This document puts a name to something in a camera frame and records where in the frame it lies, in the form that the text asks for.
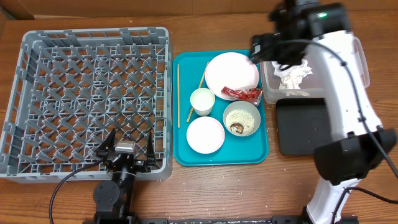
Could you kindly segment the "red snack wrapper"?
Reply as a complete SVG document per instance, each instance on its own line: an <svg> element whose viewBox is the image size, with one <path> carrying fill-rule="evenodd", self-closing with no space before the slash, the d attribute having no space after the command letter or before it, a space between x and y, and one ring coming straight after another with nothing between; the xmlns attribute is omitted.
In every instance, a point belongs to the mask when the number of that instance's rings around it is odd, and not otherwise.
<svg viewBox="0 0 398 224"><path fill-rule="evenodd" d="M261 102L262 88L232 90L225 86L221 92L234 100L246 101L254 106L258 106Z"/></svg>

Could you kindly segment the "pile of white rice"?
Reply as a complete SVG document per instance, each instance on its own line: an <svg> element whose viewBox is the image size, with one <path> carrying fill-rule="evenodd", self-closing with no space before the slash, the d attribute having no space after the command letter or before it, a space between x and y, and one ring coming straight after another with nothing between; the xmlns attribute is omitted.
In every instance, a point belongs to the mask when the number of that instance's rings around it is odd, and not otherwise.
<svg viewBox="0 0 398 224"><path fill-rule="evenodd" d="M225 125L229 131L231 131L229 127L233 123L240 123L244 126L244 131L242 134L233 134L238 136L247 136L253 132L255 120L253 116L245 110L232 110L230 113L228 113L225 119Z"/></svg>

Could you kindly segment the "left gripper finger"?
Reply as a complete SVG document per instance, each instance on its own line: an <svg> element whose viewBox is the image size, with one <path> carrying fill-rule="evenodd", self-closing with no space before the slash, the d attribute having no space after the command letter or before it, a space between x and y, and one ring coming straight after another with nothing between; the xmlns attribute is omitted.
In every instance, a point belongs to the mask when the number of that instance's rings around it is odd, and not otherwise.
<svg viewBox="0 0 398 224"><path fill-rule="evenodd" d="M106 139L98 146L99 153L108 153L114 148L116 130L112 131L107 135Z"/></svg>
<svg viewBox="0 0 398 224"><path fill-rule="evenodd" d="M152 133L151 132L148 132L146 158L147 158L147 162L155 162L155 152L154 152L154 147L153 147L153 142L152 142Z"/></svg>

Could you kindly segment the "brown food chunk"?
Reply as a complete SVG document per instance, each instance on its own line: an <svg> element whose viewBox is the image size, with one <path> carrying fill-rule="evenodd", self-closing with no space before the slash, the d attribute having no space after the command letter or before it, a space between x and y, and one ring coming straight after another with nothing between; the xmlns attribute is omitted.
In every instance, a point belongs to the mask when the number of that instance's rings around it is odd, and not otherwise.
<svg viewBox="0 0 398 224"><path fill-rule="evenodd" d="M242 134L244 131L244 126L240 123L233 123L229 128L232 133Z"/></svg>

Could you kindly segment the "pale green bowl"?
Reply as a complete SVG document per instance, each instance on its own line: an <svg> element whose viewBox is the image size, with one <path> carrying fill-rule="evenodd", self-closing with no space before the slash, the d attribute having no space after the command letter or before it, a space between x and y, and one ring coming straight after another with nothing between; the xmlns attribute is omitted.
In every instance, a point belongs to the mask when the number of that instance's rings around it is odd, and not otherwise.
<svg viewBox="0 0 398 224"><path fill-rule="evenodd" d="M235 101L224 110L223 124L235 136L250 136L259 128L261 115L253 104Z"/></svg>

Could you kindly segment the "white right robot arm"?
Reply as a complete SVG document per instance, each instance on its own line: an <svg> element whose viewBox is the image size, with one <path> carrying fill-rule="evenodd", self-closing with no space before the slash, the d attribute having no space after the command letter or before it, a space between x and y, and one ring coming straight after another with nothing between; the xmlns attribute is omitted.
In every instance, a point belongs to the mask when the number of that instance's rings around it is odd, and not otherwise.
<svg viewBox="0 0 398 224"><path fill-rule="evenodd" d="M275 32L255 35L249 58L298 65L315 60L324 83L332 142L315 149L320 174L316 191L299 216L274 216L274 223L357 223L341 211L351 192L396 145L393 129L384 129L371 106L356 67L356 37L342 4L285 1L270 13Z"/></svg>

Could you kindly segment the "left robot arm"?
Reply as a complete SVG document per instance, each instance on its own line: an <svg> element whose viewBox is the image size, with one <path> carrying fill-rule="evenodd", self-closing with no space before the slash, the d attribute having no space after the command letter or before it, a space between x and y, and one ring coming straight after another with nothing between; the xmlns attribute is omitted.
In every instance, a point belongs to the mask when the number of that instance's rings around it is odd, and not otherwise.
<svg viewBox="0 0 398 224"><path fill-rule="evenodd" d="M147 173L156 162L152 133L148 134L146 158L137 159L134 142L115 143L116 131L112 130L97 149L97 156L112 172L110 180L99 183L93 192L96 212L94 224L140 223L138 216L130 211L134 183L138 172Z"/></svg>

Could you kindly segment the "white napkin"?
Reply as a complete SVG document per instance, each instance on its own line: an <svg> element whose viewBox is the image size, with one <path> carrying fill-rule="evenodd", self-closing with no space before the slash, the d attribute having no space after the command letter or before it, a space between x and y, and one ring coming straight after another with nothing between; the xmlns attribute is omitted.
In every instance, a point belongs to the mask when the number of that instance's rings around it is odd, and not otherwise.
<svg viewBox="0 0 398 224"><path fill-rule="evenodd" d="M274 67L274 75L280 78L279 89L286 90L286 96L309 96L308 93L300 91L302 80L313 73L307 60L302 59L300 65L293 65L289 68L287 68L287 65L281 65L276 61L272 62L272 66Z"/></svg>

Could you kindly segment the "white paper cup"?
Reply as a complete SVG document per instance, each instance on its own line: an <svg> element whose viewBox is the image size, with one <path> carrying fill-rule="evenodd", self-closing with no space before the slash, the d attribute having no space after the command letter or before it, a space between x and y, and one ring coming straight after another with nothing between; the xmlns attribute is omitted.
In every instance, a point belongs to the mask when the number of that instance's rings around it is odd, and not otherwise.
<svg viewBox="0 0 398 224"><path fill-rule="evenodd" d="M190 103L197 115L208 116L215 104L215 95L208 88L199 88L191 94Z"/></svg>

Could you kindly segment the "small pink bowl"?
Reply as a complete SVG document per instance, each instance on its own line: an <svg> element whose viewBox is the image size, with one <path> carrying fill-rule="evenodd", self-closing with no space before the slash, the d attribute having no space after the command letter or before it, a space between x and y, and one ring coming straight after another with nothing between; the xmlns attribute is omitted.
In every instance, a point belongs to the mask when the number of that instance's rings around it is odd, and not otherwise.
<svg viewBox="0 0 398 224"><path fill-rule="evenodd" d="M188 145L197 153L211 154L221 148L225 139L222 124L209 116L193 120L187 129Z"/></svg>

